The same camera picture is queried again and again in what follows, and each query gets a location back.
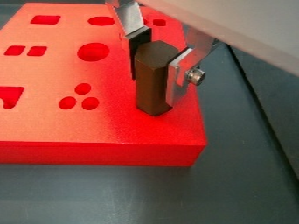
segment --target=metal bracket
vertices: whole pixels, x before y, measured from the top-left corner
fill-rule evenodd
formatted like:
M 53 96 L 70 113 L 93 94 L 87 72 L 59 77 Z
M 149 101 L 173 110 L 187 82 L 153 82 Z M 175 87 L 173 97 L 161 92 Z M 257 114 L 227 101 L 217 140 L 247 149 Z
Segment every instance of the metal bracket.
M 187 48 L 169 66 L 166 101 L 170 106 L 174 106 L 186 94 L 190 82 L 195 85 L 202 83 L 206 74 L 198 65 L 219 44 L 215 38 L 191 27 L 189 27 L 186 42 Z
M 123 49 L 130 53 L 130 70 L 133 79 L 137 78 L 135 55 L 138 47 L 151 42 L 153 30 L 145 25 L 138 2 L 134 0 L 107 0 L 107 7 L 119 26 Z

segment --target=circular hole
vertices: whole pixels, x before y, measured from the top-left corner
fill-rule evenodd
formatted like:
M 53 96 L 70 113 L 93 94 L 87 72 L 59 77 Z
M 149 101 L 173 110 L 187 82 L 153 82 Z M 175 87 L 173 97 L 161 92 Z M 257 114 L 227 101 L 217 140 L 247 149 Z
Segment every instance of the circular hole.
M 91 85 L 89 83 L 81 83 L 77 88 L 75 88 L 75 92 L 79 95 L 86 95 L 91 90 Z
M 62 109 L 73 109 L 77 105 L 78 101 L 74 97 L 69 96 L 61 100 L 61 108 Z
M 99 61 L 109 56 L 110 50 L 105 44 L 86 44 L 78 52 L 79 58 L 85 61 Z
M 99 99 L 97 97 L 89 97 L 87 99 L 85 99 L 85 101 L 82 102 L 82 107 L 86 110 L 93 110 L 99 106 Z

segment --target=red foam block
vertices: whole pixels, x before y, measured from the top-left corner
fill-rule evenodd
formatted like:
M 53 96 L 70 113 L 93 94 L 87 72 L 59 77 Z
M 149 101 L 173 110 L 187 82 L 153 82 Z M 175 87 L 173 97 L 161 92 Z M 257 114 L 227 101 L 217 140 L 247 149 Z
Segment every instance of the red foam block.
M 182 50 L 181 23 L 142 11 L 154 40 Z M 29 3 L 0 39 L 0 163 L 193 165 L 207 144 L 197 89 L 158 117 L 137 109 L 106 5 Z

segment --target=table surface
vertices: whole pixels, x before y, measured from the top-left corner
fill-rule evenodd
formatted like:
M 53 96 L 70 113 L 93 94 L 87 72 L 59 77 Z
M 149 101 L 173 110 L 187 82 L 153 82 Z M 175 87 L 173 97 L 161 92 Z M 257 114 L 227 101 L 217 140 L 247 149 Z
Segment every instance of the table surface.
M 2 25 L 19 7 L 0 6 Z M 195 166 L 2 164 L 2 223 L 299 223 L 298 181 L 225 45 L 202 68 Z

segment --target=hex bolt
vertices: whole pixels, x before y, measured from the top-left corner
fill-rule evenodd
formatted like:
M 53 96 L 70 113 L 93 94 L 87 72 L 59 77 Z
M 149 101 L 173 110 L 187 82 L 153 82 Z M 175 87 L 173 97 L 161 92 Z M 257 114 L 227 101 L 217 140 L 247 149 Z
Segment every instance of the hex bolt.
M 195 86 L 199 86 L 206 78 L 206 73 L 195 66 L 186 75 L 187 81 Z

